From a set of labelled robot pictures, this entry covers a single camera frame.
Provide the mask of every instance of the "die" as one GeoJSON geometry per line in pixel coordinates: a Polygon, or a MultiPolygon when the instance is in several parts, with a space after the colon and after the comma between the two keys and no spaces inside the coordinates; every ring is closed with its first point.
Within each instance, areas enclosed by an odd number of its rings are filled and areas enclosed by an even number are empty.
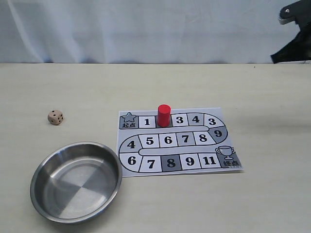
{"type": "Polygon", "coordinates": [[[50,111],[50,113],[48,115],[48,121],[52,125],[59,125],[60,123],[62,123],[63,119],[64,119],[64,115],[59,110],[50,111]]]}

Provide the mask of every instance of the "bowl rim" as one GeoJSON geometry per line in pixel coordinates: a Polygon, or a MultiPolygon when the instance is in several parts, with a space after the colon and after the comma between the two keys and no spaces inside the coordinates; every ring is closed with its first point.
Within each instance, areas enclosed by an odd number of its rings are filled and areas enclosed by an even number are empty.
{"type": "Polygon", "coordinates": [[[59,223],[65,223],[65,224],[72,224],[72,223],[78,223],[78,222],[84,222],[87,221],[99,214],[101,214],[113,201],[113,199],[115,198],[115,196],[117,195],[119,189],[120,189],[120,185],[122,182],[122,166],[121,163],[119,161],[118,156],[116,155],[116,153],[109,148],[108,146],[101,144],[101,143],[97,143],[97,142],[92,142],[92,141],[81,141],[81,142],[74,142],[74,143],[70,143],[68,145],[65,145],[57,150],[55,150],[54,152],[52,152],[51,154],[49,154],[37,167],[37,169],[34,172],[34,175],[31,179],[31,184],[30,184],[30,198],[31,198],[31,202],[34,206],[34,208],[37,210],[37,212],[39,212],[39,214],[41,214],[43,217],[45,217],[46,219],[49,219],[51,221],[54,222],[59,222],[59,223]],[[116,187],[113,190],[112,194],[110,195],[109,199],[103,204],[101,205],[98,209],[96,209],[95,211],[85,215],[85,216],[81,216],[81,217],[77,217],[77,218],[59,218],[59,217],[54,217],[50,214],[48,214],[46,211],[44,211],[41,206],[38,204],[36,198],[35,198],[35,183],[36,180],[38,178],[38,174],[40,172],[40,170],[44,167],[44,165],[52,158],[54,157],[57,153],[59,153],[60,151],[70,148],[70,147],[74,147],[74,146],[78,146],[78,145],[94,145],[94,146],[98,146],[101,147],[105,150],[107,150],[117,161],[117,166],[118,166],[118,172],[119,172],[119,176],[118,176],[118,181],[116,183],[116,187]]]}

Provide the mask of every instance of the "trophy icon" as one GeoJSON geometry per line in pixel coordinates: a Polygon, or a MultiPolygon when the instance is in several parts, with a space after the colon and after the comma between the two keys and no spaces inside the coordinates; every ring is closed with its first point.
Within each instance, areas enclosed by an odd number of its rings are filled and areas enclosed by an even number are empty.
{"type": "Polygon", "coordinates": [[[226,160],[231,160],[233,159],[230,157],[234,153],[234,148],[231,146],[220,146],[215,149],[217,153],[222,154],[223,156],[226,156],[226,160]]]}

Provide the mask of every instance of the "table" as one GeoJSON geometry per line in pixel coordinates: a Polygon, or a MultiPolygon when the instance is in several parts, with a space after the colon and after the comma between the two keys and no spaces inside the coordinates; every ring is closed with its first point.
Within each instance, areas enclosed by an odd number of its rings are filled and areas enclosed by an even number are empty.
{"type": "Polygon", "coordinates": [[[0,64],[0,232],[310,232],[310,65],[0,64]],[[243,173],[124,178],[82,225],[33,208],[39,163],[61,146],[116,150],[118,111],[221,107],[243,173]],[[47,121],[51,109],[64,122],[47,121]]]}

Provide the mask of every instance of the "number 7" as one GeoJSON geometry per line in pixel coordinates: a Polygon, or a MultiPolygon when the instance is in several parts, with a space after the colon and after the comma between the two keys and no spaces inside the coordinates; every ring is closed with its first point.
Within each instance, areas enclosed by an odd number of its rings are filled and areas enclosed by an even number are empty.
{"type": "Polygon", "coordinates": [[[151,164],[149,165],[149,168],[153,168],[154,164],[155,164],[155,160],[148,160],[148,163],[151,162],[151,164]]]}
{"type": "Polygon", "coordinates": [[[182,135],[181,137],[185,137],[185,141],[184,142],[188,142],[189,135],[182,135]]]}

